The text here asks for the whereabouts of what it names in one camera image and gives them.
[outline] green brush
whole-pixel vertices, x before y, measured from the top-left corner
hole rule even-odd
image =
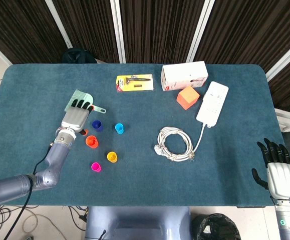
[[[90,94],[88,93],[85,93],[85,92],[82,92],[82,91],[79,91],[78,89],[75,90],[74,94],[71,96],[66,108],[65,108],[65,112],[68,110],[69,107],[71,107],[71,104],[73,104],[73,101],[75,99],[78,99],[78,102],[80,100],[84,100],[84,102],[90,102],[90,105],[94,107],[94,110],[97,111],[97,112],[100,112],[102,114],[105,114],[106,113],[106,110],[101,108],[101,107],[98,107],[98,106],[95,106],[93,105],[93,102],[94,102],[94,98],[93,96],[91,96]]]

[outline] robot finger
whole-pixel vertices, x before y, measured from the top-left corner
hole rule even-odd
[[[256,182],[258,185],[260,185],[260,186],[262,186],[263,188],[265,188],[266,190],[268,190],[268,182],[262,180],[262,179],[259,177],[258,172],[257,172],[256,169],[254,169],[254,168],[251,169],[251,174],[253,175],[253,178],[254,178],[255,182]]]
[[[88,134],[88,130],[84,130],[82,129],[80,132],[79,132],[82,136],[86,136]]]
[[[86,102],[84,105],[83,105],[83,109],[87,109],[87,107],[90,105],[90,102]]]
[[[282,151],[282,154],[284,155],[284,163],[290,164],[290,157],[289,157],[289,153],[288,153],[287,149],[282,144],[280,144],[279,147]]]
[[[279,148],[279,146],[276,144],[276,143],[272,143],[273,145],[274,145],[274,147],[275,147],[275,149],[276,149],[276,152],[277,152],[277,157],[278,157],[278,162],[279,163],[283,163],[283,162],[285,162],[284,161],[284,156],[283,156],[283,153],[281,152],[281,150],[280,150],[280,148]]]
[[[267,150],[267,148],[260,142],[257,142],[257,145],[260,147],[261,149],[261,152],[263,154],[263,159],[264,159],[264,162],[265,162],[265,166],[267,167],[267,164],[272,162],[271,160],[271,156]]]
[[[84,103],[84,100],[80,100],[79,103],[77,104],[77,107],[78,108],[81,108],[81,106],[83,105],[83,103]]]
[[[277,155],[277,151],[276,151],[273,143],[270,140],[266,139],[266,138],[264,138],[264,141],[265,141],[265,143],[267,145],[267,148],[268,148],[268,151],[270,153],[272,162],[276,163],[278,161],[278,155]]]
[[[73,101],[73,103],[71,104],[71,106],[72,106],[72,107],[75,107],[75,106],[77,105],[77,102],[78,102],[78,99],[75,99],[75,100]]]
[[[93,106],[90,106],[89,108],[87,108],[87,110],[89,111],[89,113],[94,110],[94,107]]]

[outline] pink cup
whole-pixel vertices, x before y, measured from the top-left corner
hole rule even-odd
[[[91,170],[99,173],[101,171],[100,164],[97,162],[94,162],[93,164],[91,164]]]

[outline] white power strip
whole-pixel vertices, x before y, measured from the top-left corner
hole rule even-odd
[[[206,124],[209,128],[215,126],[227,92],[227,86],[212,81],[203,98],[203,103],[200,106],[196,120]]]
[[[203,98],[203,103],[199,109],[196,119],[203,123],[203,126],[200,131],[200,136],[196,147],[193,149],[193,144],[191,143],[190,137],[181,129],[176,127],[166,126],[160,130],[157,142],[154,150],[158,155],[164,156],[171,161],[182,162],[188,159],[193,159],[195,157],[195,152],[199,146],[201,138],[203,137],[204,128],[207,125],[209,128],[216,125],[221,108],[223,107],[226,95],[228,92],[228,87],[222,84],[212,81],[209,85],[209,88]],[[179,134],[186,146],[187,149],[182,154],[174,154],[168,150],[165,146],[166,138],[171,134]]]

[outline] blue cup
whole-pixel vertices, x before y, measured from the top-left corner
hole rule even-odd
[[[123,134],[124,133],[124,126],[121,123],[117,123],[115,125],[115,130],[117,131],[118,134]]]
[[[94,120],[92,126],[97,132],[101,132],[103,130],[103,125],[101,124],[101,121]]]

